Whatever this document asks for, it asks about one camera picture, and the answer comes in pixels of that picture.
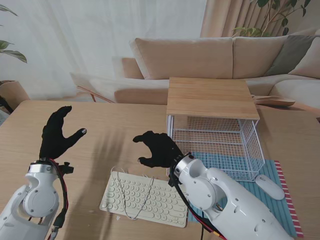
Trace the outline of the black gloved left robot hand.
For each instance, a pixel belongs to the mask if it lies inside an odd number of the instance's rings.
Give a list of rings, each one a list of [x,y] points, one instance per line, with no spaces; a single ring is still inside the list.
[[[63,106],[53,112],[42,130],[42,143],[39,151],[39,159],[55,160],[75,145],[86,133],[81,128],[69,137],[63,135],[64,118],[72,110],[72,106]]]

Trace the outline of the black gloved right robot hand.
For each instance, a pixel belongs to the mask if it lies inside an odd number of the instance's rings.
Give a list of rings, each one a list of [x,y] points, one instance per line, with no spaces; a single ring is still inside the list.
[[[134,143],[144,143],[151,152],[151,157],[139,157],[138,161],[147,167],[170,168],[184,154],[176,143],[166,133],[154,133],[147,131],[142,135],[137,135],[132,140]]]

